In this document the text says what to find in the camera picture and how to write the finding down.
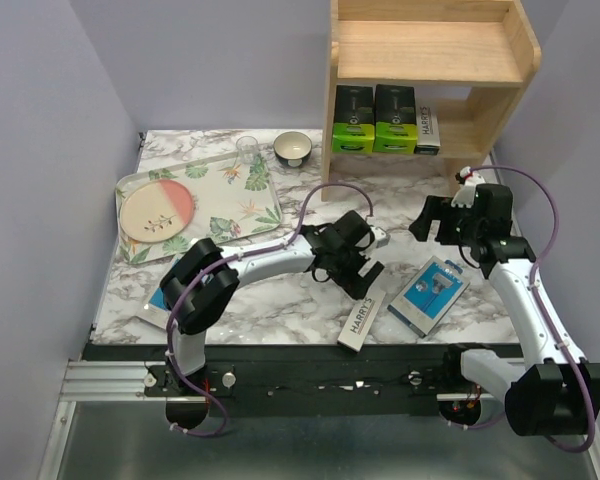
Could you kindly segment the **white Harry's box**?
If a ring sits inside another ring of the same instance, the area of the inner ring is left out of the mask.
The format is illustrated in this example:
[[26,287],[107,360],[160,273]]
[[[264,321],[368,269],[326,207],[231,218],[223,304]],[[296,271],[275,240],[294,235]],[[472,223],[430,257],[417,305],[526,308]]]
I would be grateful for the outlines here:
[[415,154],[435,156],[441,148],[440,129],[435,104],[416,101],[417,142]]
[[359,352],[382,306],[386,292],[380,288],[370,289],[350,312],[337,343],[352,351]]

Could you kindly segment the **blue razor package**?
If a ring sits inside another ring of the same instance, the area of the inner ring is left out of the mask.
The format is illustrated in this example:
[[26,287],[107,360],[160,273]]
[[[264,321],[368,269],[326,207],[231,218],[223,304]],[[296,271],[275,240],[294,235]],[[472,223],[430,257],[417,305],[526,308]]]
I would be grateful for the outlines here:
[[420,338],[429,335],[470,285],[463,269],[432,256],[387,309]]
[[156,288],[148,295],[135,313],[135,316],[141,321],[161,330],[165,330],[169,315],[170,311],[164,303],[164,296],[160,288]]

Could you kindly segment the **black green Gillette box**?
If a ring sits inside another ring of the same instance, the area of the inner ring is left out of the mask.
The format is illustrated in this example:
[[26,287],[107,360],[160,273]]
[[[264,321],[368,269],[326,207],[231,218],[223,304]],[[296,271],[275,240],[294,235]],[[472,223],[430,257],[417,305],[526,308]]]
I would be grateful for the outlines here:
[[371,153],[375,141],[374,90],[368,86],[336,87],[332,151]]
[[414,153],[418,129],[413,87],[377,84],[374,115],[374,152],[406,155]]

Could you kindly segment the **wooden two-tier shelf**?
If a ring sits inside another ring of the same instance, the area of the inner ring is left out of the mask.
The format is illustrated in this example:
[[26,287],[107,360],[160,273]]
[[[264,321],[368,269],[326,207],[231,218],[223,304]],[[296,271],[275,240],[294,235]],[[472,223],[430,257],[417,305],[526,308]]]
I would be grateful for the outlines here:
[[321,179],[330,179],[339,84],[467,87],[436,102],[439,156],[450,192],[465,166],[492,150],[541,64],[519,1],[333,1],[327,55]]

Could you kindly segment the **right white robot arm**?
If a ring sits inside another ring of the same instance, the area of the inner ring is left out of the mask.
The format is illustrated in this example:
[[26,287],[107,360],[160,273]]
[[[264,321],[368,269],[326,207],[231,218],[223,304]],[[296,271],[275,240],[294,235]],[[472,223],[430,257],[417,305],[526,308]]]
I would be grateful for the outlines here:
[[512,234],[513,194],[499,184],[462,186],[453,197],[430,195],[409,230],[419,242],[439,224],[441,245],[467,247],[503,302],[522,350],[523,369],[493,351],[467,349],[444,362],[440,379],[460,392],[476,383],[504,407],[519,436],[592,438],[600,410],[600,363],[572,341],[540,278],[529,242]]

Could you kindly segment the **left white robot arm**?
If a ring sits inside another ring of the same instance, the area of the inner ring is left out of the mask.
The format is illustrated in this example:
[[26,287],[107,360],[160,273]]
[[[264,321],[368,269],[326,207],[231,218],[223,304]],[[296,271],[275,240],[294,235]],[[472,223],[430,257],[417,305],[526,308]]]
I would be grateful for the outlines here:
[[284,274],[322,270],[350,298],[360,300],[384,269],[363,267],[371,253],[389,243],[389,234],[351,210],[333,223],[301,223],[281,238],[246,247],[197,241],[161,279],[170,312],[167,320],[167,382],[181,395],[194,393],[205,366],[206,332],[224,314],[234,293]]

